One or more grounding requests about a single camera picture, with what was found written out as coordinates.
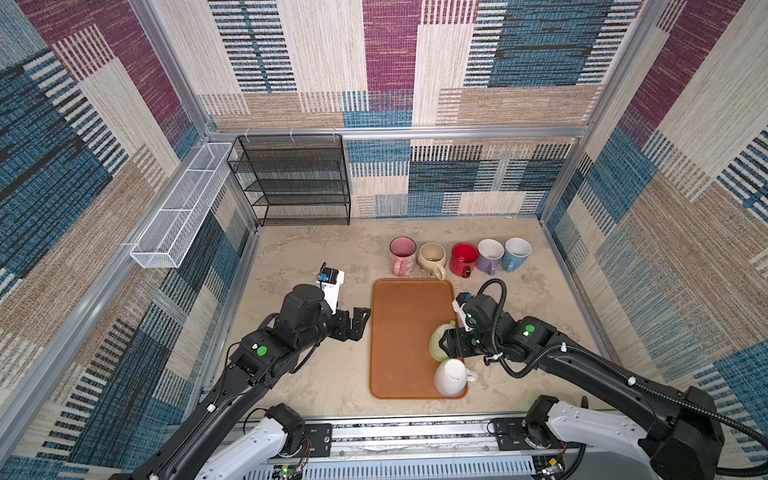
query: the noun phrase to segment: black wire rack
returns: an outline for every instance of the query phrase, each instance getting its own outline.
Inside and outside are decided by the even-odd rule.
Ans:
[[[260,225],[349,225],[340,135],[244,135],[235,151],[228,164]]]

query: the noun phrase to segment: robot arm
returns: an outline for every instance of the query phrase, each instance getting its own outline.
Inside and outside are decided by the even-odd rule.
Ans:
[[[296,285],[293,291],[285,296],[279,314],[269,315],[256,331],[242,338],[205,400],[184,420],[157,453],[131,474],[112,475],[111,480],[195,478],[206,460],[248,409],[263,398],[283,375],[295,372],[301,367],[296,367],[296,364],[302,352],[317,347],[328,337],[340,341],[360,340],[371,310],[356,307],[351,318],[349,312],[336,310],[338,286],[341,284],[337,281],[339,274],[343,281],[343,272],[326,268],[323,264],[318,274],[322,290],[314,285]],[[327,290],[334,288],[336,295],[333,296],[331,308],[325,298]],[[272,446],[274,443],[280,444],[280,449],[275,453],[284,455],[292,454],[300,447],[303,420],[293,410],[285,406],[282,406],[280,411],[275,410],[278,407],[281,406],[269,410],[267,419],[261,424],[261,430],[257,427],[244,437],[249,439],[255,436],[254,439],[264,439],[270,443],[269,448],[265,446],[263,451],[257,450],[255,453],[251,452],[252,454],[259,455],[263,452],[264,455],[271,456],[275,451]],[[280,429],[285,435],[283,442],[279,442],[281,434],[273,432],[277,425],[270,422],[271,419],[281,425]],[[237,445],[246,445],[246,442],[247,440],[241,439]],[[239,451],[238,448],[230,447],[229,451],[218,454],[219,458],[226,457],[228,460]]]
[[[502,288],[499,303],[483,294],[492,283]],[[679,392],[635,375],[532,316],[515,321],[503,311],[505,297],[506,285],[498,279],[486,282],[477,296],[460,294],[456,303],[465,328],[447,330],[440,341],[442,349],[451,358],[483,355],[486,365],[499,362],[514,378],[541,369],[581,387],[630,420],[616,422],[620,416],[589,410],[581,410],[579,415],[574,413],[579,409],[542,396],[526,417],[526,435],[534,442],[545,442],[553,435],[566,442],[599,445],[650,465],[665,480],[711,480],[716,473],[756,476],[768,472],[768,463],[743,469],[717,467],[725,441],[720,423],[764,445],[768,439],[717,414],[706,392],[693,386]],[[516,372],[507,360],[522,362],[525,367]],[[615,442],[608,440],[611,435]]]

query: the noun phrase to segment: beige mug handle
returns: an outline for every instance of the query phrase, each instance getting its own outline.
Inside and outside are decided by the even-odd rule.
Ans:
[[[437,280],[445,280],[445,267],[440,263],[435,266],[435,277]]]

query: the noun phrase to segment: white mesh basket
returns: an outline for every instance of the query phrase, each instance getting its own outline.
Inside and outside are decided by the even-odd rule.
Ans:
[[[229,143],[205,144],[131,248],[142,268],[178,268],[237,160]]]

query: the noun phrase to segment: purple mug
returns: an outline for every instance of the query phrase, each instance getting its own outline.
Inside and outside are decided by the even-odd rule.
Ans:
[[[496,269],[502,264],[504,245],[501,245],[496,240],[486,238],[478,243],[478,252],[480,252],[477,265],[478,270],[482,270],[488,275],[495,275]]]

